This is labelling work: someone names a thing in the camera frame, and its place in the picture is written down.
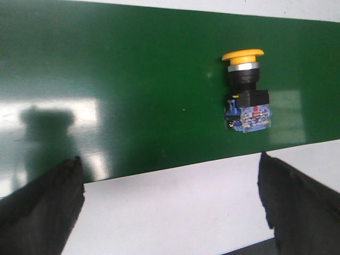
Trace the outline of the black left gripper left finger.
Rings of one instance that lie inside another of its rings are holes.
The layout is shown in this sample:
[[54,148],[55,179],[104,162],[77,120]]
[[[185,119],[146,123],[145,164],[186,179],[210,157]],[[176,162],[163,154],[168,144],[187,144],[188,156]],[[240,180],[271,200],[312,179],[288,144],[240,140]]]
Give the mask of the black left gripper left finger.
[[1,199],[1,254],[61,254],[84,204],[80,157]]

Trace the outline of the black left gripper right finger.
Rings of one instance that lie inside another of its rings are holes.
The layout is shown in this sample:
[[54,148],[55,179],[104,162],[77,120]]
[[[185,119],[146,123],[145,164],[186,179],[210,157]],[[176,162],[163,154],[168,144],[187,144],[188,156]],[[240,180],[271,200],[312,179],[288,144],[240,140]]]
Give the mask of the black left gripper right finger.
[[339,254],[339,193],[261,154],[258,190],[279,254]]

